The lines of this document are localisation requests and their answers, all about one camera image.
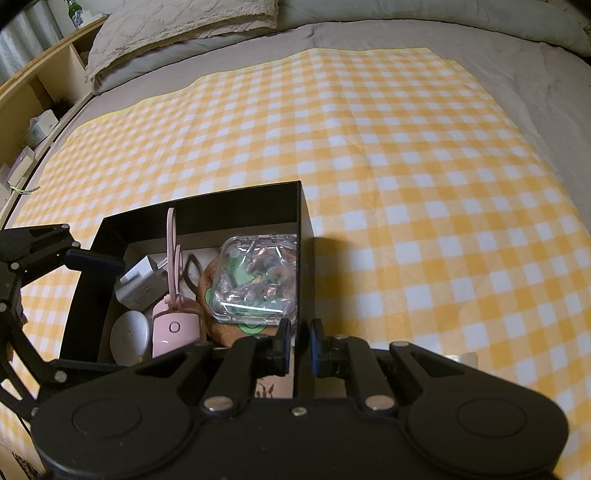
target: beige quilted pillow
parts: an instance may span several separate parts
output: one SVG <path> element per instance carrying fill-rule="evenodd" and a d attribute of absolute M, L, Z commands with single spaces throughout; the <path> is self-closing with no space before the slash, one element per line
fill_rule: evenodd
<path fill-rule="evenodd" d="M 277 27 L 277 0 L 127 0 L 96 36 L 86 77 L 176 41 L 259 27 Z"/>

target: brown round coaster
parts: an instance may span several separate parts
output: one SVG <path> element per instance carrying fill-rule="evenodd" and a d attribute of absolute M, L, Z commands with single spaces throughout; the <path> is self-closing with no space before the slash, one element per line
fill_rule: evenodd
<path fill-rule="evenodd" d="M 238 340 L 239 338 L 249 336 L 251 333 L 244 332 L 240 329 L 240 326 L 236 325 L 235 323 L 219 323 L 212 316 L 212 312 L 205 298 L 207 291 L 212 288 L 213 277 L 216 274 L 218 261 L 219 258 L 214 258 L 211 262 L 209 262 L 209 265 L 203 271 L 201 278 L 199 278 L 199 283 L 197 285 L 197 301 L 203 307 L 205 312 L 205 324 L 207 326 L 207 332 L 209 336 L 215 342 L 225 347 L 230 347 L 234 341 Z M 268 326 L 258 333 L 275 335 L 276 331 L 276 326 Z"/>

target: gray pillow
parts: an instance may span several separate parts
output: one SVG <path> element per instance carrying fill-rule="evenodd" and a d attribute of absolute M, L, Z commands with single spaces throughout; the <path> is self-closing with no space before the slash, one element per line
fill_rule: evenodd
<path fill-rule="evenodd" d="M 400 18 L 457 23 L 591 56 L 589 39 L 577 21 L 536 0 L 280 0 L 277 30 L 320 22 Z M 93 78 L 93 92 L 98 95 L 160 67 L 271 31 L 258 28 L 158 48 L 99 72 Z"/>

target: robotic arm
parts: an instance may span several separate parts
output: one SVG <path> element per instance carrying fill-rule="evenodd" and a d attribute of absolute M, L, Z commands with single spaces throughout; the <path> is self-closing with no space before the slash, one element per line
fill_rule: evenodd
<path fill-rule="evenodd" d="M 130 368 L 45 362 L 22 331 L 20 288 L 61 265 L 124 268 L 80 249 L 67 225 L 0 231 L 0 367 L 21 397 L 1 389 L 0 401 L 31 423 L 47 478 L 554 478 L 568 427 L 552 401 L 407 342 L 327 337 L 318 319 L 296 333 L 295 391 L 336 377 L 346 398 L 253 398 L 257 378 L 289 369 L 287 320 L 274 337 L 194 343 Z"/>

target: plastic case lid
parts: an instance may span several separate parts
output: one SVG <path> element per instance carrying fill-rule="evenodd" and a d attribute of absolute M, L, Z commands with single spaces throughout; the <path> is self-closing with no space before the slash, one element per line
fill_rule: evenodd
<path fill-rule="evenodd" d="M 218 322 L 277 325 L 297 316 L 297 236 L 228 239 L 213 279 L 211 311 Z"/>

